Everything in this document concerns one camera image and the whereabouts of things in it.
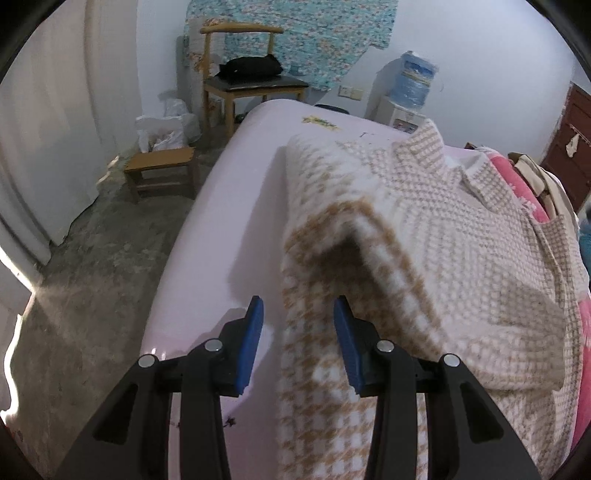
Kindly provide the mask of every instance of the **beige cloth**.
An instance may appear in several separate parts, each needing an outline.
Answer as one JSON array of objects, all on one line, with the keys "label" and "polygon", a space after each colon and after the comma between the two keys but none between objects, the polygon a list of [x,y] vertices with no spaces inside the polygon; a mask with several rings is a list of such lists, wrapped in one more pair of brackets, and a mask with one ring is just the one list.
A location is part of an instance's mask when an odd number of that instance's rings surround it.
[{"label": "beige cloth", "polygon": [[[570,447],[581,377],[577,293],[588,277],[563,217],[540,225],[485,155],[444,163],[426,121],[395,151],[295,137],[287,145],[287,309],[280,480],[361,480],[374,399],[348,386],[332,321],[355,315],[415,356],[458,354],[544,478]],[[459,184],[480,207],[466,203]],[[427,477],[424,403],[417,477]]]},{"label": "beige cloth", "polygon": [[579,149],[579,140],[581,139],[581,134],[576,134],[573,138],[570,139],[570,142],[566,145],[566,154],[569,158],[573,158],[574,154],[577,153]]},{"label": "beige cloth", "polygon": [[564,189],[527,155],[519,157],[515,168],[521,173],[534,195],[540,198],[550,220],[558,215],[564,215],[570,233],[578,239],[579,221]]}]

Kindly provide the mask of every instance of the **wall outlet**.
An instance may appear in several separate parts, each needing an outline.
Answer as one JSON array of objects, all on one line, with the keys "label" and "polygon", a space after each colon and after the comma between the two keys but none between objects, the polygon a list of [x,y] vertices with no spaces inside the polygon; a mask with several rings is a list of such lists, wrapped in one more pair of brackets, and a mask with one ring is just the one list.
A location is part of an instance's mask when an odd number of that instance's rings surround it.
[{"label": "wall outlet", "polygon": [[339,87],[339,96],[340,97],[346,97],[346,98],[351,98],[351,91],[353,89],[351,87],[345,87],[343,85],[341,85]]},{"label": "wall outlet", "polygon": [[351,100],[361,100],[363,98],[363,90],[360,88],[351,88]]}]

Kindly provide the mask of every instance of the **pink bedsheet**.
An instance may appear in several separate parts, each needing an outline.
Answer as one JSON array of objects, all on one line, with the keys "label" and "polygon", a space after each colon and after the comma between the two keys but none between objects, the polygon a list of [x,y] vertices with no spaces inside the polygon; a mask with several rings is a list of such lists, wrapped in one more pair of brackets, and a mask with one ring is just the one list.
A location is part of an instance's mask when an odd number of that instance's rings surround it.
[{"label": "pink bedsheet", "polygon": [[[501,177],[511,187],[519,201],[530,211],[532,216],[540,223],[549,222],[538,199],[534,196],[528,184],[515,171],[511,162],[499,152],[490,148],[478,148],[488,156]],[[579,312],[583,323],[583,376],[579,390],[579,405],[577,407],[577,420],[574,427],[572,447],[575,447],[591,421],[591,297],[579,302]]]}]

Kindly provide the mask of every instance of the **mattress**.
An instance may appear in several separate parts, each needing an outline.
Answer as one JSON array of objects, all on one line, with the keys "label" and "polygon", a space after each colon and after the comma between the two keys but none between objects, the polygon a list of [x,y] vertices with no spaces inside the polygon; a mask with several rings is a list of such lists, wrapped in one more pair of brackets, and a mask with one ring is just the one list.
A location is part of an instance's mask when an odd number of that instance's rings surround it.
[{"label": "mattress", "polygon": [[[190,211],[156,293],[141,353],[185,355],[240,318],[253,295],[265,323],[251,384],[241,398],[222,398],[232,478],[275,478],[275,385],[279,375],[282,233],[287,221],[285,145],[295,134],[360,139],[389,147],[408,135],[385,125],[292,100],[259,105],[232,137]],[[448,147],[452,164],[473,152]],[[173,400],[169,478],[178,468],[179,398]]]}]

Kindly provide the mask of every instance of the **chair backrest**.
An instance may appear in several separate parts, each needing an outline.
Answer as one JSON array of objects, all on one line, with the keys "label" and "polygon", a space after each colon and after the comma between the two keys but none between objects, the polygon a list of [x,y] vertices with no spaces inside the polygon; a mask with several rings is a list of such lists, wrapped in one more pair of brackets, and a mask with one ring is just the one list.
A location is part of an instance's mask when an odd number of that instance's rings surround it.
[{"label": "chair backrest", "polygon": [[212,33],[268,33],[269,45],[267,53],[273,53],[273,43],[276,33],[283,33],[285,30],[281,27],[269,27],[256,23],[224,22],[218,25],[210,25],[199,30],[205,35],[205,45],[203,46],[203,80],[209,78],[209,48],[212,43]]}]

